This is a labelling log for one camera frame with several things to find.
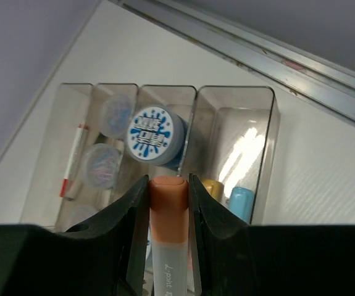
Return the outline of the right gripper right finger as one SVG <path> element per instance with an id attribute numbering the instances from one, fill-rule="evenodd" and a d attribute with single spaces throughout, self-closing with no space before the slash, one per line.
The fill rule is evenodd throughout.
<path id="1" fill-rule="evenodd" d="M 188 192 L 196 295 L 355 295 L 355 225 L 249 225 Z"/>

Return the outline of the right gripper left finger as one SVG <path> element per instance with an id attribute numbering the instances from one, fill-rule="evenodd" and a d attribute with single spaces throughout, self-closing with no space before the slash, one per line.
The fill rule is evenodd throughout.
<path id="1" fill-rule="evenodd" d="M 0 295 L 141 295 L 149 178 L 64 232 L 0 225 Z"/>

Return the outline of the blue highlighter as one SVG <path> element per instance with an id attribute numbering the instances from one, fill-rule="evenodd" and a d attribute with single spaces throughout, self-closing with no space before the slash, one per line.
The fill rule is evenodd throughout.
<path id="1" fill-rule="evenodd" d="M 232 189 L 228 209 L 245 223 L 250 223 L 254 205 L 254 192 L 244 187 Z"/>

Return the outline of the red whiteboard marker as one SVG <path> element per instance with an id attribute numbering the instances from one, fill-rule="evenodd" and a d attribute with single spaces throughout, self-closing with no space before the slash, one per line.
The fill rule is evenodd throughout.
<path id="1" fill-rule="evenodd" d="M 60 197 L 67 200 L 73 200 L 75 198 L 75 193 L 73 193 L 72 188 L 78 174 L 80 159 L 86 143 L 88 130 L 89 127 L 87 125 L 80 123 L 75 132 L 59 194 Z"/>

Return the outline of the clear paperclip jar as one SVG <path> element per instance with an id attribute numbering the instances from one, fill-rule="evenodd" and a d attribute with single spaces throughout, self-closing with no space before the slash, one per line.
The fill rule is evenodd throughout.
<path id="1" fill-rule="evenodd" d="M 132 110 L 133 104 L 128 96 L 122 93 L 110 95 L 99 112 L 99 131 L 109 138 L 123 140 Z"/>
<path id="2" fill-rule="evenodd" d="M 115 186 L 118 174 L 120 151 L 108 144 L 91 146 L 82 158 L 83 183 L 97 190 L 108 190 Z"/>

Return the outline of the blue paint jar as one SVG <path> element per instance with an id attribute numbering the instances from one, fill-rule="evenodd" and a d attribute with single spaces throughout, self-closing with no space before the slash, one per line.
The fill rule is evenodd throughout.
<path id="1" fill-rule="evenodd" d="M 127 150 L 141 163 L 175 170 L 182 159 L 187 128 L 175 112 L 149 105 L 137 111 L 128 126 Z"/>

